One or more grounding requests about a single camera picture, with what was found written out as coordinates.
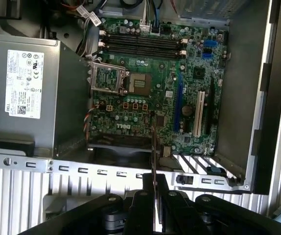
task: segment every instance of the pci express slot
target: pci express slot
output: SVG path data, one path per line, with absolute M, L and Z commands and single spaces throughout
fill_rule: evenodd
M 214 113 L 214 96 L 215 96 L 215 87 L 214 87 L 214 78 L 211 78 L 210 90 L 208 94 L 208 105 L 207 105 L 207 118 L 205 126 L 205 134 L 210 135 L 211 126 L 213 124 L 213 113 Z
M 150 57 L 165 57 L 175 59 L 178 58 L 177 52 L 175 51 L 163 51 L 163 50 L 152 50 L 148 48 L 140 47 L 121 47 L 118 45 L 108 45 L 106 49 L 108 52 L 116 52 L 128 55 L 140 55 L 140 56 L 150 56 Z
M 181 101 L 183 99 L 183 81 L 182 81 L 182 75 L 179 75 L 179 85 L 178 85 L 178 92 L 176 96 L 175 101 L 175 113 L 174 113 L 174 132 L 179 131 L 179 120 L 180 120 L 180 114 L 181 114 Z
M 195 137 L 200 137 L 201 135 L 201 124 L 202 124 L 203 111 L 204 111 L 204 95 L 205 92 L 198 92 L 197 95 L 195 122 L 194 122 L 194 130 L 193 130 L 193 135 Z

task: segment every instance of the power supply label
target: power supply label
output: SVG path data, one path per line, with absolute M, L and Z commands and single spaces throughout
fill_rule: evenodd
M 5 112 L 40 119 L 44 53 L 8 50 Z

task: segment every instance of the barcode sticker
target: barcode sticker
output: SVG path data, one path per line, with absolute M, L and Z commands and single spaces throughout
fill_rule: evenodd
M 90 13 L 89 18 L 95 26 L 99 26 L 101 24 L 101 20 L 93 11 Z
M 86 10 L 86 8 L 84 8 L 82 5 L 80 5 L 79 7 L 76 8 L 76 11 L 85 19 L 87 19 L 90 14 L 89 12 Z
M 173 97 L 173 92 L 172 91 L 166 91 L 165 97 L 172 98 Z

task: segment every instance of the white sticker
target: white sticker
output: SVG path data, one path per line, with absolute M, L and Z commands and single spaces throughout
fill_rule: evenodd
M 8 50 L 5 112 L 13 117 L 40 118 L 44 53 Z
M 89 12 L 86 10 L 86 8 L 84 8 L 82 5 L 80 5 L 79 7 L 76 8 L 76 11 L 85 19 L 87 19 L 90 14 Z
M 93 11 L 90 13 L 89 18 L 91 19 L 92 23 L 95 26 L 99 26 L 102 23 L 101 20 L 97 17 L 97 15 Z
M 173 97 L 173 92 L 172 91 L 166 91 L 165 97 L 172 98 Z
M 101 20 L 97 17 L 97 15 L 92 11 L 92 12 L 88 12 L 86 10 L 86 8 L 84 8 L 82 5 L 80 5 L 79 7 L 76 8 L 76 11 L 85 19 L 87 19 L 88 17 L 90 18 L 90 20 L 92 21 L 92 23 L 95 26 L 99 26 L 102 22 Z

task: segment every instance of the metal bracket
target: metal bracket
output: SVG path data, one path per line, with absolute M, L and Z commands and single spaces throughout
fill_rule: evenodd
M 123 88 L 123 80 L 125 77 L 129 76 L 129 71 L 126 71 L 125 67 L 110 65 L 106 63 L 97 63 L 95 61 L 90 63 L 91 66 L 91 77 L 88 78 L 88 82 L 90 83 L 91 89 L 98 92 L 107 92 L 112 94 L 127 94 L 127 90 Z M 106 69 L 106 70 L 116 70 L 116 85 L 115 89 L 111 90 L 110 88 L 101 88 L 97 87 L 97 78 L 98 78 L 98 69 Z

